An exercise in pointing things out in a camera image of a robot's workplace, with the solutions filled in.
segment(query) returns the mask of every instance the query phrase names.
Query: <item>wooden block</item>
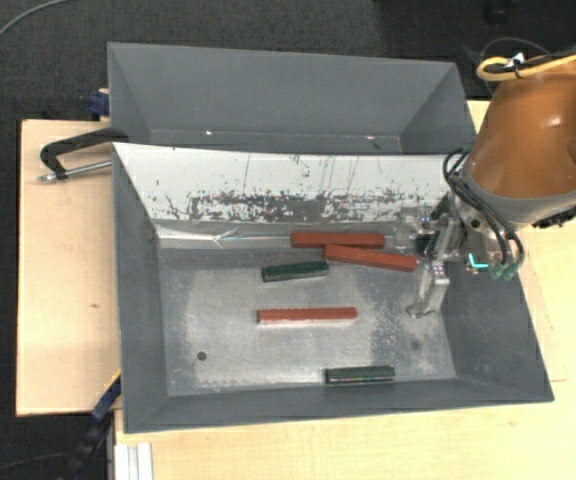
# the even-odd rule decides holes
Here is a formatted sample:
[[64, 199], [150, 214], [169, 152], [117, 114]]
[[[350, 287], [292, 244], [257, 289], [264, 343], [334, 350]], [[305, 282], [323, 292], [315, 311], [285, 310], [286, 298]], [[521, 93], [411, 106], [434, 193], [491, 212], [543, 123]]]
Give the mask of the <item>wooden block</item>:
[[327, 245], [324, 249], [324, 258], [342, 263], [401, 270], [403, 272], [412, 272], [417, 268], [419, 263], [414, 256], [383, 251], [370, 251], [343, 245]]
[[298, 322], [335, 322], [354, 320], [357, 318], [357, 308], [326, 307], [326, 308], [296, 308], [296, 309], [260, 309], [257, 311], [257, 323], [278, 324]]
[[386, 238], [380, 233], [295, 231], [290, 235], [290, 245], [292, 247], [316, 249], [333, 244], [367, 249], [381, 249], [386, 244]]

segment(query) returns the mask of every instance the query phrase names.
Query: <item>dark gray carpet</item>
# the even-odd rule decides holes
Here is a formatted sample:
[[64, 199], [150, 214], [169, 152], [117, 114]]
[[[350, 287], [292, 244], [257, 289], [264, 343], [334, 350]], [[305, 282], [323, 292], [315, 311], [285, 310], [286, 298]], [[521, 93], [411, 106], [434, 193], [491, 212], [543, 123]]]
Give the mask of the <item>dark gray carpet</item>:
[[[0, 0], [0, 28], [47, 1]], [[91, 119], [87, 99], [107, 85], [107, 41], [451, 60], [471, 98], [488, 96], [473, 76], [473, 57], [490, 40], [517, 36], [551, 50], [576, 42], [576, 0], [519, 0], [500, 27], [483, 21], [483, 3], [94, 0], [47, 10], [6, 34], [0, 41], [0, 466], [70, 453], [86, 428], [84, 415], [14, 417], [19, 119]], [[506, 55], [517, 46], [500, 43], [491, 53]], [[63, 461], [19, 466], [0, 479], [54, 478]], [[103, 470], [98, 461], [89, 477], [103, 478]]]

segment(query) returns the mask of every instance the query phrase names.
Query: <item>black cable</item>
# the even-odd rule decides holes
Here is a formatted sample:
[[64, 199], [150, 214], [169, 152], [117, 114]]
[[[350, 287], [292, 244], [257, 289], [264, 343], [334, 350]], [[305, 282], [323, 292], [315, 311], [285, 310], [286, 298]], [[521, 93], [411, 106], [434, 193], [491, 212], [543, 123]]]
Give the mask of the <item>black cable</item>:
[[480, 207], [477, 204], [477, 202], [475, 200], [473, 200], [471, 197], [469, 197], [468, 194], [464, 193], [460, 189], [460, 187], [457, 186], [455, 181], [451, 178], [453, 173], [456, 171], [456, 168], [453, 166], [452, 169], [448, 170], [448, 163], [450, 162], [450, 160], [452, 159], [453, 156], [455, 156], [459, 153], [461, 153], [462, 156], [459, 159], [458, 163], [461, 163], [463, 161], [463, 159], [465, 159], [467, 156], [467, 153], [462, 148], [453, 151], [444, 159], [443, 173], [444, 173], [444, 178], [446, 180], [446, 183], [448, 183], [448, 186], [452, 189], [452, 191], [462, 201], [464, 201], [469, 206], [472, 206], [475, 210], [479, 211], [484, 216], [484, 219], [486, 219], [488, 226], [490, 226], [490, 229], [495, 234], [495, 238], [497, 239], [497, 242], [499, 243], [499, 248], [501, 250], [501, 263], [503, 265], [505, 265], [507, 260], [508, 260], [508, 252], [507, 252], [507, 248], [506, 248], [506, 243], [505, 243], [503, 237], [501, 236], [501, 231], [499, 230], [499, 227], [494, 223], [494, 221], [492, 221], [492, 219], [489, 218], [488, 215], [486, 215], [484, 212], [481, 212]]
[[56, 459], [56, 458], [63, 458], [63, 457], [70, 457], [69, 453], [50, 453], [48, 455], [39, 455], [37, 457], [31, 457], [30, 459], [24, 459], [17, 462], [12, 462], [10, 464], [6, 464], [5, 466], [0, 467], [0, 473], [2, 471], [6, 471], [8, 469], [16, 468], [18, 466], [23, 466], [24, 464], [30, 464], [32, 462], [40, 462], [47, 459]]
[[[461, 157], [456, 162], [455, 165], [449, 170], [448, 164], [450, 160], [457, 154], [461, 153]], [[506, 265], [508, 263], [508, 252], [510, 250], [510, 244], [508, 243], [508, 239], [515, 242], [518, 251], [518, 261], [517, 264], [521, 265], [524, 260], [525, 250], [519, 236], [515, 232], [514, 228], [505, 220], [503, 219], [495, 210], [493, 210], [487, 203], [479, 199], [475, 194], [468, 188], [468, 186], [461, 182], [458, 183], [457, 181], [452, 179], [453, 174], [456, 172], [457, 167], [463, 162], [466, 158], [467, 152], [464, 151], [463, 148], [460, 148], [456, 151], [450, 153], [445, 159], [443, 163], [443, 173], [444, 178], [446, 179], [446, 183], [450, 186], [453, 192], [466, 204], [477, 210], [486, 220], [488, 226], [495, 234], [495, 238], [499, 243], [499, 247], [501, 249], [501, 264]], [[501, 234], [501, 228], [503, 228], [505, 238]]]

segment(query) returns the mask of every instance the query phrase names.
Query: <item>dark green block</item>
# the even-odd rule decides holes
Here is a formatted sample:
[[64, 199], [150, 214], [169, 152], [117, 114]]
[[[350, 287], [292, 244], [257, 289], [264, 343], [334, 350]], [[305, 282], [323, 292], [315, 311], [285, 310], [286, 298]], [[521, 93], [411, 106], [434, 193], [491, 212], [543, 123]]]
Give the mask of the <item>dark green block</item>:
[[328, 273], [327, 261], [306, 261], [288, 265], [272, 265], [261, 269], [264, 282], [303, 279], [305, 277], [325, 276]]
[[395, 369], [392, 366], [358, 366], [326, 370], [326, 384], [374, 384], [392, 382]]

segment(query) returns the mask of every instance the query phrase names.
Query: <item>wooden table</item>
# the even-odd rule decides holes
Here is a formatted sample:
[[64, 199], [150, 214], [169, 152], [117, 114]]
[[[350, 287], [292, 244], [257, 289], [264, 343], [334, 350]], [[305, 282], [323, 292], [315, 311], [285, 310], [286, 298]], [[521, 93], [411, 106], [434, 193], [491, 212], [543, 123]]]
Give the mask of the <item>wooden table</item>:
[[[485, 103], [471, 103], [480, 123]], [[110, 172], [41, 184], [44, 144], [106, 123], [25, 121], [20, 189], [17, 414], [90, 411], [119, 368]], [[108, 146], [68, 166], [108, 158]], [[124, 434], [152, 443], [155, 478], [576, 478], [576, 220], [526, 229], [521, 280], [555, 401]]]

